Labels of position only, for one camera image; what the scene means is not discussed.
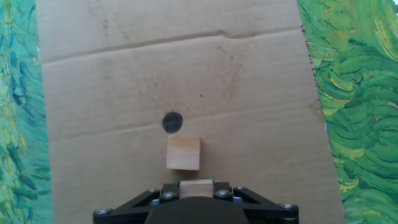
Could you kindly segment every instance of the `wooden block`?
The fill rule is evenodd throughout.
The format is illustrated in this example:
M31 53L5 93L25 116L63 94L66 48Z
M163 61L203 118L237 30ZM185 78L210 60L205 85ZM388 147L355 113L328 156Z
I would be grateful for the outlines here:
M186 197L213 197L212 180L186 180L180 182L180 198Z
M200 138L169 136L166 168L199 170Z

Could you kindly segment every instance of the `black metal bracket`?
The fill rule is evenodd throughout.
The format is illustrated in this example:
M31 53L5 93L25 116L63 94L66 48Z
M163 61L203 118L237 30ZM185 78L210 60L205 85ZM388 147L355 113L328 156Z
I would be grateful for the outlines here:
M153 209L163 204L173 205L170 202L178 202L179 198L179 183L164 184L161 190L145 191L116 209L95 211L93 224L147 223L147 217ZM228 182L214 182L213 198L232 203L243 210L249 223L262 220L266 224L299 224L298 206L278 205L245 187L232 190Z

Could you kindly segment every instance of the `black circle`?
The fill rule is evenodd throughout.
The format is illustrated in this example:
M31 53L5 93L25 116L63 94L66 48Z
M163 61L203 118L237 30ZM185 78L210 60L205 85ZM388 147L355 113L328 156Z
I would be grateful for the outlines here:
M176 133L182 126L182 115L177 112L170 112L164 116L162 125L167 133Z

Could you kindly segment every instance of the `screw head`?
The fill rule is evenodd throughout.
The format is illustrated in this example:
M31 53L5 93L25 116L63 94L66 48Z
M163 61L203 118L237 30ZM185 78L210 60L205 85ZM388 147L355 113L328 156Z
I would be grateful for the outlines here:
M174 192L164 192L162 194L162 196L163 196L163 198L166 198L166 199L172 199L172 198L175 198L177 196L177 194Z
M217 197L229 197L231 194L232 193L229 190L219 190L216 192Z
M292 209L296 207L296 205L293 203L282 203L280 206L284 209Z
M160 192L160 190L159 189L150 189L150 190L148 190L150 193L158 193L158 192Z
M103 209L98 209L97 211L95 211L95 213L97 215L105 215L105 214L108 214L111 211L112 211L112 208L103 208Z

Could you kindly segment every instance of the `green brushstroke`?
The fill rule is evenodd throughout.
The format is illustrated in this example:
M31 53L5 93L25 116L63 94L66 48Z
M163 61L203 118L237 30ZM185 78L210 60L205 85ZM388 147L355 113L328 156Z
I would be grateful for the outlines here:
M53 223L34 0L0 0L0 223Z
M348 223L398 223L392 0L298 0Z

